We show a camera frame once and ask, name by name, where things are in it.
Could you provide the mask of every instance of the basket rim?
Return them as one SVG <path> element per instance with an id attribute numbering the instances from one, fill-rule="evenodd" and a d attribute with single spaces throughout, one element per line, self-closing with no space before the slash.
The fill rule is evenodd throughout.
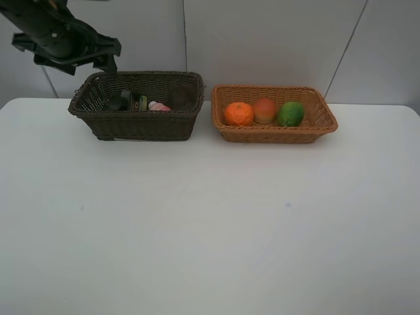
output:
<path id="1" fill-rule="evenodd" d="M 109 73 L 105 72 L 96 72 L 91 74 L 85 82 L 82 84 L 82 86 L 76 90 L 75 96 L 72 98 L 70 105 L 68 107 L 69 113 L 71 113 L 74 116 L 77 117 L 156 117 L 156 118 L 162 118 L 162 117 L 175 117 L 175 118 L 190 118 L 198 115 L 198 113 L 201 110 L 201 107 L 203 106 L 204 101 L 204 83 L 203 78 L 200 74 L 196 72 L 182 72 L 182 71 L 121 71 L 117 72 L 114 75 L 139 75 L 139 74 L 155 74 L 155 75 L 183 75 L 183 76 L 189 76 L 194 77 L 198 82 L 198 89 L 199 89 L 199 95 L 198 99 L 196 100 L 194 106 L 191 110 L 185 110 L 185 111 L 168 111 L 168 112 L 162 112 L 162 111 L 144 111 L 144 112 L 135 112 L 135 111 L 123 111 L 123 112 L 117 112 L 112 110 L 104 110 L 104 111 L 87 111 L 80 108 L 76 108 L 76 104 L 79 102 L 80 98 L 86 93 L 87 89 L 90 87 L 90 84 L 93 80 L 101 77 L 101 76 L 109 76 Z"/>
<path id="2" fill-rule="evenodd" d="M 217 91 L 219 89 L 274 89 L 274 90 L 307 90 L 316 94 L 316 96 L 321 100 L 321 105 L 327 112 L 331 120 L 331 125 L 329 127 L 280 127 L 280 126 L 248 126 L 248 127 L 233 127 L 224 124 L 218 119 L 219 112 L 219 100 L 217 98 Z M 252 133 L 271 133 L 271 134 L 291 134 L 291 135 L 326 135 L 328 133 L 333 133 L 339 127 L 337 119 L 335 118 L 332 111 L 329 109 L 328 104 L 326 103 L 324 97 L 313 87 L 308 86 L 275 86 L 275 85 L 237 85 L 237 84 L 220 84 L 213 87 L 211 97 L 211 114 L 213 125 L 220 131 L 229 133 L 238 133 L 241 134 L 244 131 L 249 131 Z"/>

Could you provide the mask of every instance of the table surface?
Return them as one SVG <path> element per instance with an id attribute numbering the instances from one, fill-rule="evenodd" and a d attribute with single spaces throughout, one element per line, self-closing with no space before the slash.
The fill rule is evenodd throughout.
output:
<path id="1" fill-rule="evenodd" d="M 420 119 L 331 105 L 314 144 L 101 142 L 69 100 L 0 111 L 8 315 L 420 310 Z"/>

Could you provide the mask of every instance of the green fruit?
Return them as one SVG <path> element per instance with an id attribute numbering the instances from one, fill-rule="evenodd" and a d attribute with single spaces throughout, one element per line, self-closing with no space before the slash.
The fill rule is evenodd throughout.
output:
<path id="1" fill-rule="evenodd" d="M 282 127 L 298 127 L 305 116 L 303 105 L 299 102 L 287 102 L 277 114 L 277 122 Z"/>

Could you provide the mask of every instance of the toy fruit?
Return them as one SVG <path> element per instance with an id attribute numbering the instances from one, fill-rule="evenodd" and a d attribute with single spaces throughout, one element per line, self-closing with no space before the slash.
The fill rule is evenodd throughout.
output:
<path id="1" fill-rule="evenodd" d="M 257 123 L 271 123 L 276 117 L 276 112 L 275 103 L 268 98 L 262 98 L 254 104 L 254 120 Z"/>
<path id="2" fill-rule="evenodd" d="M 224 121 L 229 126 L 244 127 L 252 125 L 254 112 L 251 105 L 243 102 L 231 103 L 224 111 Z"/>
<path id="3" fill-rule="evenodd" d="M 299 102 L 287 102 L 277 114 L 277 122 L 282 127 L 298 127 L 303 120 L 305 110 Z"/>

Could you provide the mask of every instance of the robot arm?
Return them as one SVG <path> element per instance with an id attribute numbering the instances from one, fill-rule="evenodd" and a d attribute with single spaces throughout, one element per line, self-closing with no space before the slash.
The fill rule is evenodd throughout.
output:
<path id="1" fill-rule="evenodd" d="M 118 39 L 74 18 L 67 0 L 0 0 L 0 13 L 23 31 L 12 45 L 33 52 L 36 64 L 74 75 L 76 67 L 93 62 L 94 68 L 117 72 Z"/>

